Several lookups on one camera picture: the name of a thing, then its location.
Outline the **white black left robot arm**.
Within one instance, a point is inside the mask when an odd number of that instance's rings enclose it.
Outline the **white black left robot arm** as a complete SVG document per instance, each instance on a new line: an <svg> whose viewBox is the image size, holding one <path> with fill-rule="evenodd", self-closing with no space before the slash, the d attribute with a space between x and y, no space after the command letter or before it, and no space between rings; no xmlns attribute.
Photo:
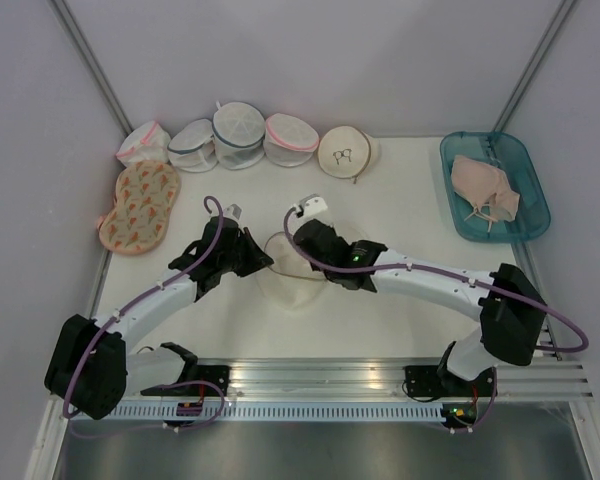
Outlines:
<svg viewBox="0 0 600 480"><path fill-rule="evenodd" d="M127 395L192 393L200 378L198 358L165 342L144 353L135 347L163 321L201 300L223 275L250 276L273 259L235 220L212 218L201 239L172 260L138 300L92 319L65 321L44 378L46 389L94 420L110 414Z"/></svg>

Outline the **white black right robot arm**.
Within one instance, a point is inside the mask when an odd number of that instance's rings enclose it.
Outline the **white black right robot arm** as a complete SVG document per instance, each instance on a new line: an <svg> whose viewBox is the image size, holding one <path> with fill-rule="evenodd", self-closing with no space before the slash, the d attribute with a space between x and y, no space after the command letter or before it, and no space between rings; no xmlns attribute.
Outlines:
<svg viewBox="0 0 600 480"><path fill-rule="evenodd" d="M331 283L352 291L411 296L475 321L476 329L451 342L435 368L446 395L468 394L472 383L494 367L531 364L546 304L517 266L503 263L495 272L447 269L382 243L349 243L318 220L284 233L296 252Z"/></svg>

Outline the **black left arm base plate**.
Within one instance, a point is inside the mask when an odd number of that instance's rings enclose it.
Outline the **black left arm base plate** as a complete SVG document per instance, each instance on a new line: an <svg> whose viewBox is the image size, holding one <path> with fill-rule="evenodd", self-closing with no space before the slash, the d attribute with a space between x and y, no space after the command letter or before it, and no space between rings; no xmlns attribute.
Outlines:
<svg viewBox="0 0 600 480"><path fill-rule="evenodd" d="M197 365L185 367L178 378L178 382L206 381L218 387L224 395L227 394L231 368L228 365ZM206 385L188 384L175 389L177 396L218 397L219 394Z"/></svg>

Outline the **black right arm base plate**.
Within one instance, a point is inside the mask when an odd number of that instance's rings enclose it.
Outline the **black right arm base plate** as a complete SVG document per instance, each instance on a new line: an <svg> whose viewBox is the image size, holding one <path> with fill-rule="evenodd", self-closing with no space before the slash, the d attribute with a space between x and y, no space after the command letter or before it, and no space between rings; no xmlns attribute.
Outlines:
<svg viewBox="0 0 600 480"><path fill-rule="evenodd" d="M404 386L409 397L418 400L443 398L490 397L494 387L494 371L487 369L476 379L466 381L438 375L435 365L408 365L403 368Z"/></svg>

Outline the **beige round glasses laundry bag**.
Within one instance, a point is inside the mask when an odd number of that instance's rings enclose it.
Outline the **beige round glasses laundry bag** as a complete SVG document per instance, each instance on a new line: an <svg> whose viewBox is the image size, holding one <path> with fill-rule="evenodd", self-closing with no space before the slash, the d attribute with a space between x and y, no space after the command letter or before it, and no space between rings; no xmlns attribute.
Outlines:
<svg viewBox="0 0 600 480"><path fill-rule="evenodd" d="M311 304L328 281L291 246L283 231L273 234L264 252L274 263L255 274L263 295L279 307L293 311Z"/></svg>

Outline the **pale pink bra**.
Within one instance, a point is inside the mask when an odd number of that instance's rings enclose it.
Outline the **pale pink bra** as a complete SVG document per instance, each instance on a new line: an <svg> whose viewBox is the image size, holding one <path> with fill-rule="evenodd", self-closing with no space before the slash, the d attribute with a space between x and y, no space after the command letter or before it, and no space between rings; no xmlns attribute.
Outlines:
<svg viewBox="0 0 600 480"><path fill-rule="evenodd" d="M515 192L505 172L490 164L464 155L456 155L451 181L454 192L472 208L464 221L476 217L488 222L490 233L494 223L516 219L520 195Z"/></svg>

